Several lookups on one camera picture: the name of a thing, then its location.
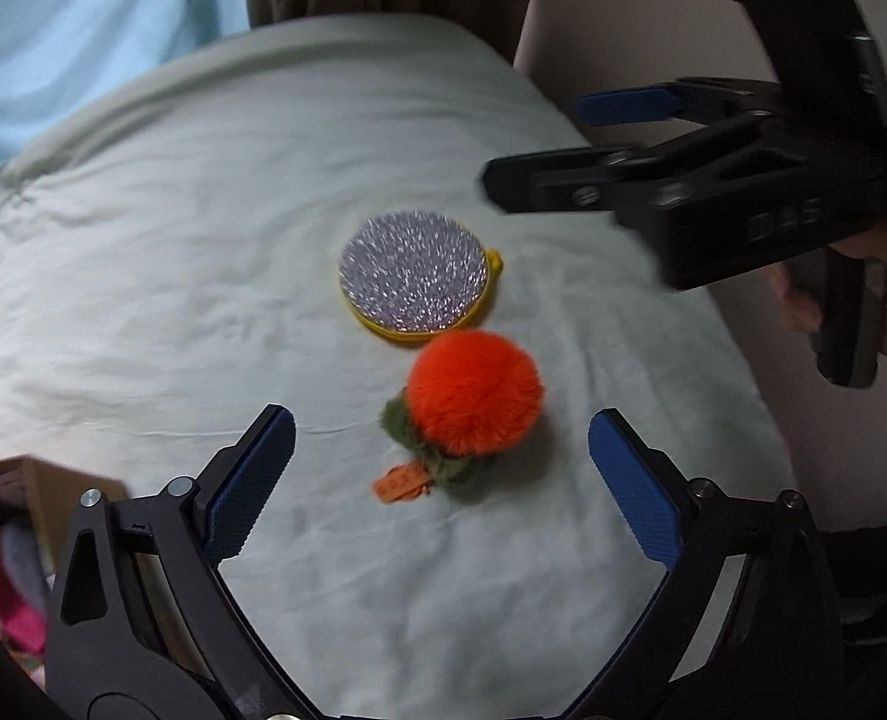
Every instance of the wall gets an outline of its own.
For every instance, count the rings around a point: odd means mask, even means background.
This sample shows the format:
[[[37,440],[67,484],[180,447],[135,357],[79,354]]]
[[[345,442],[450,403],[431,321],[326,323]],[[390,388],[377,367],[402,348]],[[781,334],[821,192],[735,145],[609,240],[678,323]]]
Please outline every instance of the wall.
[[[887,0],[861,0],[887,61]],[[678,76],[772,79],[728,0],[533,0],[518,67],[572,110],[581,94]],[[598,143],[655,142],[681,122],[587,131]],[[799,486],[827,528],[887,522],[887,362],[869,391],[827,384],[806,338],[786,333],[759,274],[712,288],[790,449]]]

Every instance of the plush flower keychain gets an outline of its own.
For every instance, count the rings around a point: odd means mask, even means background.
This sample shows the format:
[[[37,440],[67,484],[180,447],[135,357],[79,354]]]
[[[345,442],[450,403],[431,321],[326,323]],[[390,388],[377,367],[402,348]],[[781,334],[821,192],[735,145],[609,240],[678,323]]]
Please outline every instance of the plush flower keychain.
[[[392,503],[416,499],[433,484],[469,484],[494,455],[523,439],[542,407],[543,385],[523,349],[483,330],[437,336],[381,418],[414,460],[389,469],[373,483],[374,493]]]

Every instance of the white bedsheet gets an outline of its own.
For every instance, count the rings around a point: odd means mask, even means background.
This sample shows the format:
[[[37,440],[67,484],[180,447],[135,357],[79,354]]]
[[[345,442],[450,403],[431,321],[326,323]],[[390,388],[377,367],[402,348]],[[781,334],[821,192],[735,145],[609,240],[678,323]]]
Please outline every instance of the white bedsheet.
[[[331,714],[561,712],[661,575],[586,453],[619,407],[728,493],[790,485],[776,430],[702,290],[657,287],[602,215],[507,217],[489,158],[581,138],[439,20],[258,30],[82,109],[0,169],[0,456],[155,493],[269,402],[296,456],[222,567],[282,665]],[[363,330],[336,260],[365,218],[431,208],[504,256],[485,325],[525,346],[545,418],[486,495],[382,506],[406,456],[377,424],[411,351]]]

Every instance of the fluffy orange ball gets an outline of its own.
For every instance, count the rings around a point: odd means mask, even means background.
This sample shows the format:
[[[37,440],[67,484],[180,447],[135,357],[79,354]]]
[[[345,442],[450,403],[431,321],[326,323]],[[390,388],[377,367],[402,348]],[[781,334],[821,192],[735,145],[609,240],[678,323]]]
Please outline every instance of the fluffy orange ball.
[[[506,338],[452,330],[417,356],[407,379],[411,420],[452,457],[489,455],[516,445],[543,407],[533,359]]]

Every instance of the blue textured pad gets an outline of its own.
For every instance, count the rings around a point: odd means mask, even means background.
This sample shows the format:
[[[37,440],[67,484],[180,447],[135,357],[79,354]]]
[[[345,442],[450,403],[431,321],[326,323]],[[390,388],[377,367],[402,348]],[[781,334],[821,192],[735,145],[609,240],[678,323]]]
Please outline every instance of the blue textured pad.
[[[682,100],[666,86],[642,86],[586,95],[579,100],[576,113],[584,124],[603,127],[605,124],[662,122],[675,117],[682,107]]]
[[[293,415],[281,409],[240,458],[207,512],[203,555],[210,565],[240,554],[295,446]]]
[[[590,457],[644,555],[672,569],[681,550],[676,507],[605,413],[590,422],[589,440]]]

